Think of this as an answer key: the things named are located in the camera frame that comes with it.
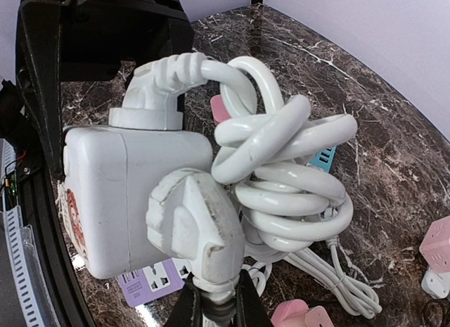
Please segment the pink cube socket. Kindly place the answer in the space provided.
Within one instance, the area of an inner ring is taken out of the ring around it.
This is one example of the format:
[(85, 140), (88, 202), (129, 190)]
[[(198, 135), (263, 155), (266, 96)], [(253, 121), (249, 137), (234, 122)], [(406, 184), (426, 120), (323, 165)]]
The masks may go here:
[(419, 250), (436, 274), (449, 273), (449, 216), (431, 223)]

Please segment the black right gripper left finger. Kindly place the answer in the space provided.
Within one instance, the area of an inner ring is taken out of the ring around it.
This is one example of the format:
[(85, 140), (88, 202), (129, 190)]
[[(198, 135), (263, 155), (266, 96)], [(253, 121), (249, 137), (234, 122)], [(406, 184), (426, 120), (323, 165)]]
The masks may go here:
[(168, 327), (202, 327), (201, 295), (190, 273), (168, 318)]

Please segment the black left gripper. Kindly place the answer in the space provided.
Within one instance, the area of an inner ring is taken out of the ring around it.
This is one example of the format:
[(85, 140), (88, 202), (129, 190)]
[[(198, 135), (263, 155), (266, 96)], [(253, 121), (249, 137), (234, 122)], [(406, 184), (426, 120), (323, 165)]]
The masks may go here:
[(108, 81), (137, 66), (189, 52), (193, 28), (180, 0), (57, 0), (21, 3), (16, 82), (49, 172), (63, 177), (60, 82)]

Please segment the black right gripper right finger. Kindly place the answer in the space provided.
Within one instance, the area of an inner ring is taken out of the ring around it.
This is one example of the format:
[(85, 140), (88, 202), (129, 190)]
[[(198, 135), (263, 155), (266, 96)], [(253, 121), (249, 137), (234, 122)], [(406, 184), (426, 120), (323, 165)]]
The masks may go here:
[(262, 305), (248, 271), (241, 270), (236, 288), (237, 327), (271, 327), (271, 320)]

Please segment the white round power plug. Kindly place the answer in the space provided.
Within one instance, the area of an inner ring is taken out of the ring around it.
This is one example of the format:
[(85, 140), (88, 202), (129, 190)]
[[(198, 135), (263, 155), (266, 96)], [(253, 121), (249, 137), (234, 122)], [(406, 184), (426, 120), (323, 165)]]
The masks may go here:
[(68, 128), (63, 223), (89, 273), (112, 278), (164, 260), (147, 239), (148, 197), (167, 174), (211, 164), (212, 146), (199, 133)]

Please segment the white square adapter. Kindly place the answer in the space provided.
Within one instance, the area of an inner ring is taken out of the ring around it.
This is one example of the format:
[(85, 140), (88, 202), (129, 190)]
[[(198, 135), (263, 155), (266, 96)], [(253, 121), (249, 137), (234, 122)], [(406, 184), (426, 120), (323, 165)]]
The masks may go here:
[(435, 273), (428, 268), (421, 281), (422, 289), (435, 299), (445, 299), (449, 296), (449, 272)]

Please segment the pink adapter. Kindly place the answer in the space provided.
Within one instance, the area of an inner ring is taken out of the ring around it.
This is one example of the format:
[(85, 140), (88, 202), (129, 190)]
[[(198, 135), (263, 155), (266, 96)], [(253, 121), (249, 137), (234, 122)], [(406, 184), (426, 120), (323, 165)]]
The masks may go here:
[(220, 94), (215, 95), (210, 99), (210, 107), (212, 110), (213, 120), (216, 125), (225, 122), (231, 118), (227, 109), (225, 108), (224, 102)]

